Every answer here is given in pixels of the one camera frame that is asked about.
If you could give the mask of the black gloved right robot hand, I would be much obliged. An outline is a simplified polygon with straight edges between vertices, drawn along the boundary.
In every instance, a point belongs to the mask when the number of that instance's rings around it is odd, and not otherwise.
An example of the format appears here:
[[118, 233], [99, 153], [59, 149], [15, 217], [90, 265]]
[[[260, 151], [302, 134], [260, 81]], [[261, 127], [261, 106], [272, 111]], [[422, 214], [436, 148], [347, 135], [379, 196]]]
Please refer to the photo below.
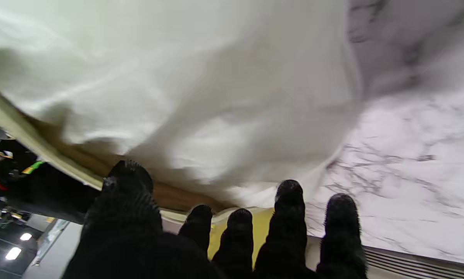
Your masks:
[[72, 178], [49, 164], [42, 164], [16, 181], [7, 184], [4, 196], [14, 208], [84, 224], [98, 189]]

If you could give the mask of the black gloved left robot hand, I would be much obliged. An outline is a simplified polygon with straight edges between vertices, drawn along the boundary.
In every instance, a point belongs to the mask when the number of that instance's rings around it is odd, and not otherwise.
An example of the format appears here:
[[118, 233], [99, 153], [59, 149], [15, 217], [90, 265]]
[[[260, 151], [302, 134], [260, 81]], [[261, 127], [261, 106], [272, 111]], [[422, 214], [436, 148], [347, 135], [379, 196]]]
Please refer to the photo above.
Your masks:
[[198, 205], [179, 233], [164, 231], [152, 179], [140, 164], [119, 161], [88, 210], [64, 279], [366, 279], [357, 206], [347, 194], [329, 199], [315, 270], [307, 267], [303, 189], [295, 180], [277, 190], [266, 241], [255, 262], [253, 216], [232, 212], [218, 251], [207, 249], [212, 209]]

